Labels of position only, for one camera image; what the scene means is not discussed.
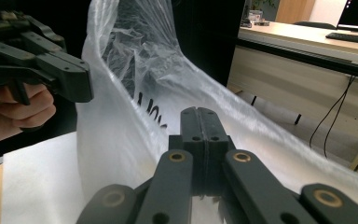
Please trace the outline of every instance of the transparent plastic bag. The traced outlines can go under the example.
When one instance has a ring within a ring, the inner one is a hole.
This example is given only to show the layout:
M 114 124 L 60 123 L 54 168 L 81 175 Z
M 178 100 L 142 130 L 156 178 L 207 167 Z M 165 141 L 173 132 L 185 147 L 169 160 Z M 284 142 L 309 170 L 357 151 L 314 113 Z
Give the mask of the transparent plastic bag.
M 76 105 L 77 151 L 88 201 L 110 184 L 136 188 L 153 175 L 180 112 L 217 113 L 237 148 L 252 151 L 285 187 L 323 183 L 358 202 L 358 174 L 311 151 L 192 64 L 181 52 L 169 0 L 94 0 L 83 59 L 95 98 Z M 193 223 L 220 223 L 193 199 Z

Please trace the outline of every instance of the floor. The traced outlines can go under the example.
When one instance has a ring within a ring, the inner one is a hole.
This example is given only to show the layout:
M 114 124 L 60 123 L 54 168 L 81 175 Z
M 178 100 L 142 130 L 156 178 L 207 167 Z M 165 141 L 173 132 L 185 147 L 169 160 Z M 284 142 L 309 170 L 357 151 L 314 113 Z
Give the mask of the floor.
M 255 96 L 243 91 L 236 93 L 248 104 L 252 104 Z M 312 120 L 302 116 L 295 124 L 298 114 L 285 108 L 256 97 L 253 106 L 264 116 L 271 119 L 288 132 L 292 133 L 307 146 L 310 138 L 319 124 L 319 120 Z M 330 124 L 322 124 L 312 137 L 311 148 L 324 156 L 324 139 L 330 128 Z M 358 152 L 358 138 L 339 132 L 334 128 L 330 132 L 326 143 L 327 160 L 335 161 L 344 167 L 349 167 Z

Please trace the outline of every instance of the white surface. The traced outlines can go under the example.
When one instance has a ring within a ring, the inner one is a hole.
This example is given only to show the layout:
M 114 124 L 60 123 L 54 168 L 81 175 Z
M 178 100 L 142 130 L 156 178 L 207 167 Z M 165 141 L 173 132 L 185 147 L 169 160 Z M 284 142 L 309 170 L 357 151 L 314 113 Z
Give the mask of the white surface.
M 2 224 L 76 223 L 83 199 L 75 133 L 4 155 Z
M 310 21 L 327 22 L 337 26 L 346 0 L 316 0 Z

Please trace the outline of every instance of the office chair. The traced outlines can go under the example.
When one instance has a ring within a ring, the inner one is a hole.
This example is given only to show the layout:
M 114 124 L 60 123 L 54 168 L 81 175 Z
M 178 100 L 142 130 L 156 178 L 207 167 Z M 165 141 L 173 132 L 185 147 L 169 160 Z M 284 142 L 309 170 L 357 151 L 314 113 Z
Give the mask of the office chair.
M 326 23 L 326 22 L 316 22 L 316 21 L 297 21 L 293 25 L 309 26 L 315 28 L 322 28 L 327 30 L 336 30 L 336 26 Z

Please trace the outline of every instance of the cable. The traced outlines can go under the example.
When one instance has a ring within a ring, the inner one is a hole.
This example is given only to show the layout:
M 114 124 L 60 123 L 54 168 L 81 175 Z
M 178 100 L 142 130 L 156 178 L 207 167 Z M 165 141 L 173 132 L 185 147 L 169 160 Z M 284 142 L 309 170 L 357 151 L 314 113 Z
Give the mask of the cable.
M 324 156 L 327 158 L 327 155 L 326 155 L 326 142 L 327 142 L 327 138 L 328 138 L 328 135 L 330 134 L 330 131 L 332 130 L 336 120 L 337 120 L 337 117 L 338 117 L 338 114 L 339 114 L 339 111 L 341 110 L 341 107 L 342 105 L 344 104 L 344 101 L 345 101 L 345 98 L 347 96 L 347 93 L 348 93 L 348 90 L 352 84 L 352 82 L 355 80 L 355 76 L 351 76 L 350 78 L 350 81 L 348 82 L 348 86 L 347 88 L 345 89 L 344 93 L 342 93 L 342 95 L 339 97 L 339 99 L 333 104 L 333 106 L 330 108 L 330 110 L 327 112 L 327 114 L 324 116 L 324 118 L 321 120 L 321 122 L 319 122 L 318 126 L 316 127 L 315 131 L 313 132 L 312 136 L 310 137 L 310 148 L 311 147 L 311 142 L 312 142 L 312 138 L 313 136 L 316 134 L 316 132 L 318 131 L 319 127 L 321 126 L 321 124 L 324 122 L 324 120 L 329 116 L 330 112 L 333 110 L 333 108 L 336 106 L 336 104 L 338 104 L 338 102 L 342 99 L 341 101 L 341 104 L 339 105 L 339 108 L 338 108 L 338 111 L 336 113 L 336 116 L 333 120 L 333 123 L 331 124 L 330 126 L 330 129 L 328 130 L 327 132 L 327 135 L 324 139 Z

